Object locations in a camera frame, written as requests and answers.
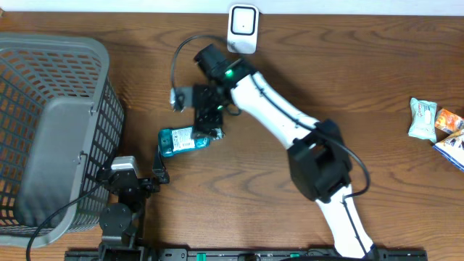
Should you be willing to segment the teal mouthwash bottle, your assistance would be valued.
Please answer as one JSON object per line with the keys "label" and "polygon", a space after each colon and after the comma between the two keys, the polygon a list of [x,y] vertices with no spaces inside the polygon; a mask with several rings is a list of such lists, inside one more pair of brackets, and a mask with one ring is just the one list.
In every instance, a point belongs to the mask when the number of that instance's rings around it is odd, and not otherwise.
{"label": "teal mouthwash bottle", "polygon": [[166,128],[158,133],[158,144],[160,154],[163,157],[173,157],[174,155],[205,149],[211,141],[222,139],[225,134],[217,128],[217,138],[192,138],[193,127]]}

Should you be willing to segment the grey plastic shopping basket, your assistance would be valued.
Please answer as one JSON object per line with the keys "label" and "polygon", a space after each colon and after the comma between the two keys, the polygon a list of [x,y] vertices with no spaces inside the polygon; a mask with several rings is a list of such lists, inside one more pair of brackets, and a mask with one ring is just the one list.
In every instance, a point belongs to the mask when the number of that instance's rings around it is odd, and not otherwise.
{"label": "grey plastic shopping basket", "polygon": [[124,111],[91,38],[1,34],[1,244],[42,247],[97,225],[99,168]]}

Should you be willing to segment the mint green wipes pack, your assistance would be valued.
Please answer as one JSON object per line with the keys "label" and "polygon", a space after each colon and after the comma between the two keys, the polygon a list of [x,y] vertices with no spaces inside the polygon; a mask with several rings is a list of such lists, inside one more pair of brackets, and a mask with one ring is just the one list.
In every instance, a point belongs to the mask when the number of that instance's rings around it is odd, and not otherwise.
{"label": "mint green wipes pack", "polygon": [[412,123],[408,136],[436,143],[435,117],[437,104],[432,101],[410,100]]}

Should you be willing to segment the small orange snack pack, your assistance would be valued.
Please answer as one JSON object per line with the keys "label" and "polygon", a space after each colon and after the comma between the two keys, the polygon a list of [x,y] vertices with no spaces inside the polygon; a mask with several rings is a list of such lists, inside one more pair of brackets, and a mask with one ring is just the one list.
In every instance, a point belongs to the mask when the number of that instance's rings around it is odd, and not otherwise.
{"label": "small orange snack pack", "polygon": [[445,133],[453,134],[463,129],[463,118],[446,109],[440,109],[434,125]]}

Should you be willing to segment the large yellow white snack bag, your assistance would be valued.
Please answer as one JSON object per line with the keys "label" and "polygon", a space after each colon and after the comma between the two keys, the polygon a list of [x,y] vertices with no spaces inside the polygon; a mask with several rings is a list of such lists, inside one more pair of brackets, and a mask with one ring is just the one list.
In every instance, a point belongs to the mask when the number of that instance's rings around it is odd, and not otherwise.
{"label": "large yellow white snack bag", "polygon": [[458,130],[444,140],[437,142],[433,148],[457,169],[463,171],[463,130]]}

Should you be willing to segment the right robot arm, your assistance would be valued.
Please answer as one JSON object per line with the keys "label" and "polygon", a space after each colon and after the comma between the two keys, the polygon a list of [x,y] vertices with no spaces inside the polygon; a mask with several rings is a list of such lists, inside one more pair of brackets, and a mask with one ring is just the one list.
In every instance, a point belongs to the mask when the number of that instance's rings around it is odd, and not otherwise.
{"label": "right robot arm", "polygon": [[338,125],[319,121],[285,100],[261,72],[243,58],[230,61],[214,45],[194,60],[213,84],[212,101],[230,102],[270,131],[287,152],[291,180],[298,191],[315,202],[330,228],[335,250],[342,257],[368,257],[374,246],[357,214],[350,172],[356,155],[348,149]]}

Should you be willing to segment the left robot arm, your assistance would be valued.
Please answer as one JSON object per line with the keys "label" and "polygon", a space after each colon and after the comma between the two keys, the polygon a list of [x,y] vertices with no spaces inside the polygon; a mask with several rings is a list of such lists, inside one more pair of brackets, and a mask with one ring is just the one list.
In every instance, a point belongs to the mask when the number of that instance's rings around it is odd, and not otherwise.
{"label": "left robot arm", "polygon": [[99,216],[102,229],[98,260],[157,260],[157,251],[144,243],[146,201],[160,191],[170,176],[162,161],[161,149],[154,154],[152,176],[138,175],[134,156],[117,157],[113,152],[96,174],[96,180],[117,197]]}

